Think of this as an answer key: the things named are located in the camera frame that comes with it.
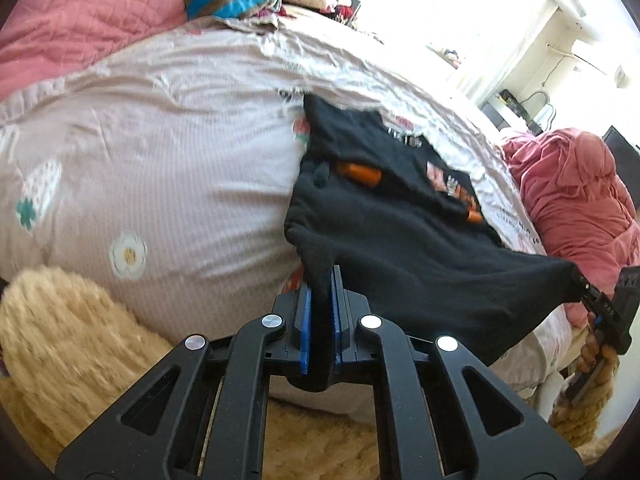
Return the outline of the person's hand on gripper handle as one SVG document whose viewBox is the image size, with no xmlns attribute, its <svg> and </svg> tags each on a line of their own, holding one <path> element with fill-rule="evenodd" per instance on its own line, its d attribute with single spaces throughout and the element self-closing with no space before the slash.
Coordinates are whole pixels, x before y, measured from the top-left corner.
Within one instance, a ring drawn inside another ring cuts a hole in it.
<svg viewBox="0 0 640 480">
<path fill-rule="evenodd" d="M 594 383 L 597 386 L 602 386 L 608 382 L 618 367 L 618 357 L 615 349 L 608 344 L 600 344 L 599 339 L 594 329 L 594 319 L 596 317 L 593 313 L 588 314 L 588 334 L 585 343 L 580 349 L 580 355 L 577 360 L 577 369 L 582 373 L 588 373 L 597 366 L 597 358 L 601 358 L 603 364 L 602 370 L 594 378 Z"/>
</svg>

